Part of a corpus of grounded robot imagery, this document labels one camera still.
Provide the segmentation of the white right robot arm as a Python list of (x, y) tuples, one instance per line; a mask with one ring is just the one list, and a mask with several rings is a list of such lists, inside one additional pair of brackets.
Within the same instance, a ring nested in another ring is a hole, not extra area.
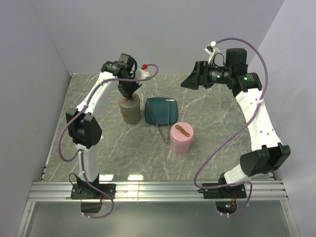
[(225, 84), (238, 102), (250, 134), (251, 152), (241, 155), (239, 164), (220, 176), (218, 192), (230, 197), (236, 190), (234, 183), (245, 182), (253, 176), (278, 170), (289, 157), (291, 150), (277, 136), (271, 123), (264, 100), (263, 87), (257, 73), (249, 73), (244, 48), (226, 51), (223, 66), (215, 64), (220, 50), (207, 46), (208, 61), (196, 61), (192, 73), (181, 83), (181, 87), (197, 90), (199, 86), (210, 88), (214, 84)]

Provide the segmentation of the grey plastic cup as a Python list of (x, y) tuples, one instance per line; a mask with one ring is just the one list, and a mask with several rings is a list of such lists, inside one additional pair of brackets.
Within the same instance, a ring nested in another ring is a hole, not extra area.
[(137, 124), (141, 120), (141, 109), (139, 104), (125, 106), (120, 104), (120, 112), (123, 120), (127, 124)]

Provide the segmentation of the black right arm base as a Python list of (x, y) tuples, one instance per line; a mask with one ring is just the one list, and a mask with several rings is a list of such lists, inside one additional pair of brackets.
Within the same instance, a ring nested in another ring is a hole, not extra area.
[(203, 194), (204, 199), (230, 199), (247, 197), (244, 184), (216, 189), (199, 189), (198, 193)]

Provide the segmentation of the metal food tongs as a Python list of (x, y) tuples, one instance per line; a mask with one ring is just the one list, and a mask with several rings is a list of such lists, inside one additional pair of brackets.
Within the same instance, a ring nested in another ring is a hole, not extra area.
[(145, 104), (145, 120), (154, 125), (164, 143), (169, 143), (170, 101), (168, 98), (149, 98)]

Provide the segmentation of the grey cup lid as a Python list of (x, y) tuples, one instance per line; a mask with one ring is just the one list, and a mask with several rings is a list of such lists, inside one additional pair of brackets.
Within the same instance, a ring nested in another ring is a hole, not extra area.
[(133, 111), (140, 108), (140, 98), (136, 93), (133, 93), (130, 99), (120, 96), (118, 99), (118, 105), (124, 111)]

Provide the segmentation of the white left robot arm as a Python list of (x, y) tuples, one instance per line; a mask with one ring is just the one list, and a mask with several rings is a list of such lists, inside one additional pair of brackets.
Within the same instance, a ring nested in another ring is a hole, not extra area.
[(96, 145), (101, 139), (102, 128), (97, 117), (102, 106), (116, 89), (124, 99), (132, 98), (141, 86), (140, 80), (149, 75), (146, 67), (138, 68), (136, 60), (123, 53), (117, 61), (107, 61), (102, 65), (96, 83), (84, 100), (76, 108), (66, 111), (68, 134), (79, 151), (79, 179), (89, 181), (82, 188), (88, 198), (95, 198), (100, 193), (100, 186), (94, 181), (99, 176)]

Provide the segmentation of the pink cup lid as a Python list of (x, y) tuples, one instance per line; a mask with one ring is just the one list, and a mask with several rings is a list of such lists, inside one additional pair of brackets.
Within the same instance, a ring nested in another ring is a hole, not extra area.
[(170, 139), (177, 144), (187, 144), (193, 140), (194, 129), (186, 122), (175, 123), (170, 130)]

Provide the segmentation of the pink plastic cup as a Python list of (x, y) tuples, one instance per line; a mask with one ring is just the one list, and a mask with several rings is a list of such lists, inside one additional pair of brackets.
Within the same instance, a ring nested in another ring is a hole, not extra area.
[(183, 155), (188, 152), (193, 136), (187, 137), (181, 136), (170, 136), (170, 150), (176, 155)]

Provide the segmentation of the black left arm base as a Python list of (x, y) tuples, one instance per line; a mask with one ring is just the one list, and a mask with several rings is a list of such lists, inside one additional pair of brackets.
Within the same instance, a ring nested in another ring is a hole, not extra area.
[[(116, 184), (96, 184), (96, 188), (109, 195), (112, 199), (115, 197)], [(93, 189), (85, 182), (75, 183), (72, 187), (71, 200), (80, 200), (80, 209), (83, 213), (98, 213), (101, 210), (101, 201), (110, 199), (99, 191)]]

